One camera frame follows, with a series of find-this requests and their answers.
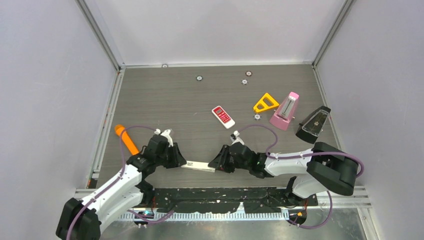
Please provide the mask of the slim white black remote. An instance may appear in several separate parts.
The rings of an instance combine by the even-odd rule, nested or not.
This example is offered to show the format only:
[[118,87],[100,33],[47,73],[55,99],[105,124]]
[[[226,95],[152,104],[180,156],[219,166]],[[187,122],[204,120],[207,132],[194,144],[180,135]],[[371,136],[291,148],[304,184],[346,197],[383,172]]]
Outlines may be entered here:
[[186,161],[186,164],[180,166],[184,169],[197,170],[203,172],[214,173],[216,171],[215,168],[209,167],[207,162],[198,162],[198,161]]

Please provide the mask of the white remote control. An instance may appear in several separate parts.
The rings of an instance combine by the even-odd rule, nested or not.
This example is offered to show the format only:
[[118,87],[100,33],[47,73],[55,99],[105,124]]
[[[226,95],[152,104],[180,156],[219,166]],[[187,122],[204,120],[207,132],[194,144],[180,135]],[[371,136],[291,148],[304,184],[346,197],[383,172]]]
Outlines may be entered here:
[[214,107],[211,110],[211,113],[217,118],[217,120],[224,126],[225,129],[230,129],[236,124],[236,122],[220,105]]

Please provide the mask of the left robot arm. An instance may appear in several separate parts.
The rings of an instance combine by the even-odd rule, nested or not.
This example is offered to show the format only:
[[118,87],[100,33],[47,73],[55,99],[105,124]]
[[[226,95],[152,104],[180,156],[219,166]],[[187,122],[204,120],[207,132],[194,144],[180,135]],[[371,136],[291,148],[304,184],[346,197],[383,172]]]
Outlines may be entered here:
[[169,169],[186,164],[171,132],[156,132],[144,151],[131,156],[105,184],[82,199],[69,199],[63,207],[56,236],[61,240],[98,240],[127,210],[138,205],[148,207],[155,192],[146,177],[158,166]]

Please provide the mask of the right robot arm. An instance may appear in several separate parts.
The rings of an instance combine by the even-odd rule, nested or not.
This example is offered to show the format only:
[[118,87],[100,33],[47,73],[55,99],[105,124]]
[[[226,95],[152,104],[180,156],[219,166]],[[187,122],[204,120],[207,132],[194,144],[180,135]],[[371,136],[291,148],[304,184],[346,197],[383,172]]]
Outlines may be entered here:
[[309,196],[324,191],[352,196],[356,179],[365,170],[363,162],[357,157],[325,142],[316,142],[312,148],[285,154],[254,152],[236,142],[224,145],[208,166],[226,173],[243,169],[260,179],[292,175],[285,192],[285,198],[291,205],[299,205]]

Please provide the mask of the pink metronome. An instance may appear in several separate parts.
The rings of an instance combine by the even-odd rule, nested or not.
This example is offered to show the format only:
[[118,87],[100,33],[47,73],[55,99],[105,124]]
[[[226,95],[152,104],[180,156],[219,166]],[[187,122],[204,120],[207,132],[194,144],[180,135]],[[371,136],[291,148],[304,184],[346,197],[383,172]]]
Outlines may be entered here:
[[269,122],[274,127],[286,131],[293,119],[298,103],[299,95],[295,92],[290,92],[274,112]]

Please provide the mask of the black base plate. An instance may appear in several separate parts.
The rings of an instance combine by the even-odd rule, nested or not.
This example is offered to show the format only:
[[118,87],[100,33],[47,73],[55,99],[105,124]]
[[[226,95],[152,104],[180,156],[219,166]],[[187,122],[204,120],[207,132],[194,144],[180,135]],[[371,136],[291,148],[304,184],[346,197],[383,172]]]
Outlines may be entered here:
[[315,207],[315,195],[301,199],[277,187],[156,188],[154,202],[160,212],[234,213],[240,205],[248,214],[277,213],[281,207]]

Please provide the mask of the yellow triangular plastic frame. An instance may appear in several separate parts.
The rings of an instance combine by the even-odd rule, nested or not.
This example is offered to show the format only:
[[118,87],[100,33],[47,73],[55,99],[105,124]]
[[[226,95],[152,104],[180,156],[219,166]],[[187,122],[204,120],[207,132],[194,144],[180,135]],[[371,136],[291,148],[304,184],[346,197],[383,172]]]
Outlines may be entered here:
[[275,100],[268,92],[266,92],[253,106],[253,111],[256,114],[275,109],[280,106],[280,103]]

